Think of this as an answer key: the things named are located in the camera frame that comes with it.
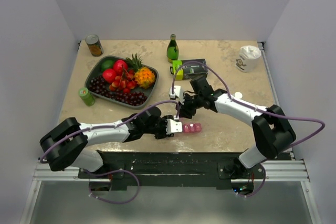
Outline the pink weekly pill organizer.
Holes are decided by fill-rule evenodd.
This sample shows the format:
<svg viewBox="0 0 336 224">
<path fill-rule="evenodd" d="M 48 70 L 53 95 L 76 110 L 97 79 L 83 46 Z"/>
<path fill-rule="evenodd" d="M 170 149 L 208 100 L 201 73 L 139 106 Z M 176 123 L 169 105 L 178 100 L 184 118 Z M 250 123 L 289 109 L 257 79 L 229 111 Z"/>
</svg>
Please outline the pink weekly pill organizer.
<svg viewBox="0 0 336 224">
<path fill-rule="evenodd" d="M 183 124 L 183 133 L 200 133 L 202 131 L 202 126 L 200 123 L 189 123 Z"/>
</svg>

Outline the green lidded pill bottle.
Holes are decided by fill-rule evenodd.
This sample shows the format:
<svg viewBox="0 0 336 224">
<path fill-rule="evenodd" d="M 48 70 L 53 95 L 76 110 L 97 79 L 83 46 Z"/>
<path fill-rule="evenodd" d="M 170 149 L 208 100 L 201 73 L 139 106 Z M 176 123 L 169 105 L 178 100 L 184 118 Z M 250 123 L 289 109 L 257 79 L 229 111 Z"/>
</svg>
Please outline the green lidded pill bottle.
<svg viewBox="0 0 336 224">
<path fill-rule="evenodd" d="M 89 90 L 85 87 L 82 87 L 78 90 L 78 95 L 80 99 L 86 106 L 93 106 L 95 103 L 94 97 L 91 95 Z"/>
</svg>

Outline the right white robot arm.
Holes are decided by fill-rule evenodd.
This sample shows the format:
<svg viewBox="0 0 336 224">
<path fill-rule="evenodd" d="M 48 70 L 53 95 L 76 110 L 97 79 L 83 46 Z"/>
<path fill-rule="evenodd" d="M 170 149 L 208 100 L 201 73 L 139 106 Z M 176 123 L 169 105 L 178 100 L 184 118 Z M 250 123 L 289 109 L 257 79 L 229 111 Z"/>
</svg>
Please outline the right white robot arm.
<svg viewBox="0 0 336 224">
<path fill-rule="evenodd" d="M 253 167 L 266 159 L 276 158 L 296 140 L 296 134 L 281 107 L 259 106 L 230 95 L 223 89 L 214 90 L 205 77 L 190 81 L 193 92 L 185 94 L 180 86 L 170 88 L 169 95 L 178 99 L 179 116 L 191 119 L 196 110 L 205 108 L 216 113 L 229 115 L 253 130 L 255 145 L 239 155 L 234 173 L 246 178 Z"/>
</svg>

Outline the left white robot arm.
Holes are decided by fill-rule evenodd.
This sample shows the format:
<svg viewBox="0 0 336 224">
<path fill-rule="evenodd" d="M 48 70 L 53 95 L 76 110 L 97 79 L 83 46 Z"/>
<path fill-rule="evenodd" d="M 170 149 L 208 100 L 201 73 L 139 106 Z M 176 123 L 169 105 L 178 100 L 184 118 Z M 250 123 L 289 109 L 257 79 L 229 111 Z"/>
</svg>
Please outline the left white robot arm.
<svg viewBox="0 0 336 224">
<path fill-rule="evenodd" d="M 79 123 L 76 118 L 65 119 L 41 140 L 43 154 L 40 162 L 49 164 L 57 172 L 67 167 L 82 168 L 97 178 L 108 174 L 109 165 L 98 151 L 89 150 L 91 145 L 102 143 L 126 143 L 151 134 L 156 139 L 172 137 L 182 130 L 178 116 L 162 116 L 161 110 L 150 106 L 128 118 L 108 124 Z"/>
</svg>

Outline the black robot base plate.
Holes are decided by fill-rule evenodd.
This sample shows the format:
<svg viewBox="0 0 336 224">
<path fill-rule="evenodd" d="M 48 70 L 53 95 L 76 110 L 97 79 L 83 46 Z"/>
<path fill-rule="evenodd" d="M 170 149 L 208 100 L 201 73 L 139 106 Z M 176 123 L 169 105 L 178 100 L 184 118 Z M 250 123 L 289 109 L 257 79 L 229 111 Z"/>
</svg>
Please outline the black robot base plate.
<svg viewBox="0 0 336 224">
<path fill-rule="evenodd" d="M 231 190 L 234 180 L 239 185 L 266 175 L 257 164 L 251 169 L 238 167 L 238 153 L 224 152 L 100 152 L 104 165 L 88 174 L 78 173 L 81 179 L 112 180 L 113 190 L 125 190 L 128 186 L 142 187 L 214 187 Z"/>
</svg>

